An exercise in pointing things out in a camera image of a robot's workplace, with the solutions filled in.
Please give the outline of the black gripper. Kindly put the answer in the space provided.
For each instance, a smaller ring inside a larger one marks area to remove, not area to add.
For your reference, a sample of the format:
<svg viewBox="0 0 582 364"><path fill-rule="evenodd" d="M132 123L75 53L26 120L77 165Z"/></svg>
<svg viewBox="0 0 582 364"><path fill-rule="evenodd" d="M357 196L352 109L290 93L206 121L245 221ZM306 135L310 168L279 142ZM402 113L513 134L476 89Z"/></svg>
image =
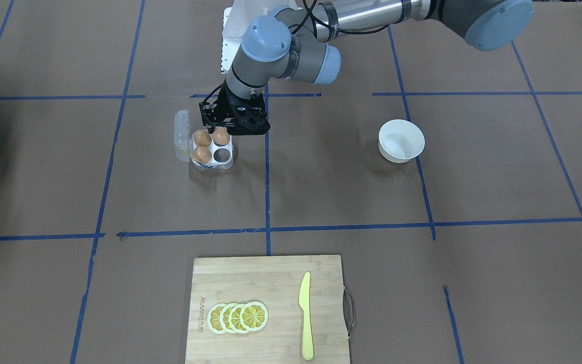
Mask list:
<svg viewBox="0 0 582 364"><path fill-rule="evenodd" d="M214 127L226 127L229 133L254 133L254 98L242 99L225 81L214 102Z"/></svg>

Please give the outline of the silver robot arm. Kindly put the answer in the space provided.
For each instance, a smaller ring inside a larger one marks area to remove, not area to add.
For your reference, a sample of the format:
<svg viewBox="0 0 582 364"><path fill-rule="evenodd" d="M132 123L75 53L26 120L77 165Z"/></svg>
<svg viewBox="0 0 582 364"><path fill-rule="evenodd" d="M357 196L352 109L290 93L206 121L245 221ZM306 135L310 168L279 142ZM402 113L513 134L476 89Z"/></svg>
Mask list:
<svg viewBox="0 0 582 364"><path fill-rule="evenodd" d="M222 71L214 102L200 104L210 133L266 134L263 95L271 78L330 84L342 64L330 44L413 19L443 23L470 46L493 51L515 40L530 23L531 1L236 1L222 32Z"/></svg>

